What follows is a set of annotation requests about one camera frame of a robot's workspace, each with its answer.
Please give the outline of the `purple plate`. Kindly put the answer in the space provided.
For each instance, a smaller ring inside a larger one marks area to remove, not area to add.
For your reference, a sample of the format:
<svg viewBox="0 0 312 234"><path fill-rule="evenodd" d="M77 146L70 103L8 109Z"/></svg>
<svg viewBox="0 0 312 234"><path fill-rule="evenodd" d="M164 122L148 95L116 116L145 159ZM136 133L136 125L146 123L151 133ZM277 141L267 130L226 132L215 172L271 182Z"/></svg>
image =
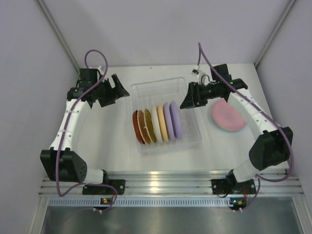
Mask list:
<svg viewBox="0 0 312 234"><path fill-rule="evenodd" d="M177 139L181 140L183 138L183 127L182 127L179 108L175 101L172 101L170 103L169 108L170 108L171 119L173 123L174 135Z"/></svg>

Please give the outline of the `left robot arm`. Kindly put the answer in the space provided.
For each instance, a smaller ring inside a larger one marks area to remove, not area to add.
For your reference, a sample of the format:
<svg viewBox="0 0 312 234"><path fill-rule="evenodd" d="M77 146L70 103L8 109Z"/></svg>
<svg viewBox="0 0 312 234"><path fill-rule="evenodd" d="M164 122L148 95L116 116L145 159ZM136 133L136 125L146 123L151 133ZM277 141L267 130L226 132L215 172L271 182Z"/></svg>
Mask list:
<svg viewBox="0 0 312 234"><path fill-rule="evenodd" d="M108 79L99 81L103 75L99 68L81 68L79 72L76 86L67 93L66 110L56 138L48 150L41 151L40 160L50 180L90 183L104 194L110 189L110 181L104 170L89 168L77 154L79 137L95 102L105 107L129 93L116 74L111 76L115 84L111 86Z"/></svg>

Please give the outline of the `clear wire dish rack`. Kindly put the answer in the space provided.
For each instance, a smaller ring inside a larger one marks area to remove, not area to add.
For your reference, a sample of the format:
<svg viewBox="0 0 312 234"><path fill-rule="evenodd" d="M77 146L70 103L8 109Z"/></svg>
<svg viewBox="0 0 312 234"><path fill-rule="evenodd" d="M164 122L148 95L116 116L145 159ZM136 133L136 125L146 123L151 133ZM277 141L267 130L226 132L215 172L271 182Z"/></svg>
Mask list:
<svg viewBox="0 0 312 234"><path fill-rule="evenodd" d="M187 94L188 85L183 77L169 78L157 81L136 83L131 85L133 110L145 110L154 105L175 101L180 106ZM197 146L201 140L201 133L193 109L180 110L183 129L182 139L164 143L137 143L138 150L143 154L160 153L186 149Z"/></svg>

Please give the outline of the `blue plate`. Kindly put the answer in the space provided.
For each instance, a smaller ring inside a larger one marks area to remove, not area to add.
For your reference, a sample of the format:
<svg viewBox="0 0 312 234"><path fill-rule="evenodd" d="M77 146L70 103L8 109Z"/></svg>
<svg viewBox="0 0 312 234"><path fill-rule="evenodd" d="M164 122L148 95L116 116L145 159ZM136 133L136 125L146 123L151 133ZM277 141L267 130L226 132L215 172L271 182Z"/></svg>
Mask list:
<svg viewBox="0 0 312 234"><path fill-rule="evenodd" d="M227 132L237 132L242 130L246 124L245 123L232 123L232 122L217 122L214 121L214 123L222 130L227 131Z"/></svg>

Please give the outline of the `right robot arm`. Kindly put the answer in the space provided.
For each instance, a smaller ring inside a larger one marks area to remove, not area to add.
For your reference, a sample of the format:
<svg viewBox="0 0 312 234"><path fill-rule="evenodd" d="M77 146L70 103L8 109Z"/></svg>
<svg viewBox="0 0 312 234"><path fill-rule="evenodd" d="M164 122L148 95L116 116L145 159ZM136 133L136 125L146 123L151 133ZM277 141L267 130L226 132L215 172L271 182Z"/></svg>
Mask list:
<svg viewBox="0 0 312 234"><path fill-rule="evenodd" d="M282 128L262 110L252 97L247 84L240 78L232 79L226 64L211 68L212 82L205 84L208 76L199 67L192 70L198 82L190 82L185 99L180 108L202 107L208 100L224 99L241 115L255 142L249 150L249 157L228 174L228 189L239 193L245 182L271 166L288 161L291 155L293 132L289 127Z"/></svg>

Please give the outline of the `tan yellow plate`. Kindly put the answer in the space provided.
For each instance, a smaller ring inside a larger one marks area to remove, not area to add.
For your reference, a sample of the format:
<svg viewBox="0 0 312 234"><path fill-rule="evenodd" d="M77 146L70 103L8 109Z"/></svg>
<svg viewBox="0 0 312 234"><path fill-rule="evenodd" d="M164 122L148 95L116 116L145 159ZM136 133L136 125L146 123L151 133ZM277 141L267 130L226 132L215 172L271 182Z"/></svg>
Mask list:
<svg viewBox="0 0 312 234"><path fill-rule="evenodd" d="M213 118L213 121L219 128L229 132L240 131L246 126L246 122L242 118L239 119Z"/></svg>

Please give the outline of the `pink plate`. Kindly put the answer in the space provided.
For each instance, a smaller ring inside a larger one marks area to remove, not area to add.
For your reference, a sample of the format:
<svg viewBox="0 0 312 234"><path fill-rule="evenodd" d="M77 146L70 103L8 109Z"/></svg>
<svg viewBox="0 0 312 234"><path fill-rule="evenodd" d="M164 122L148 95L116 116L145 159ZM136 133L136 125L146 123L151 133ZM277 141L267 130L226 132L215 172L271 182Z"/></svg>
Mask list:
<svg viewBox="0 0 312 234"><path fill-rule="evenodd" d="M243 119L240 113L230 104L228 104L224 99L218 100L212 106L212 118Z"/></svg>

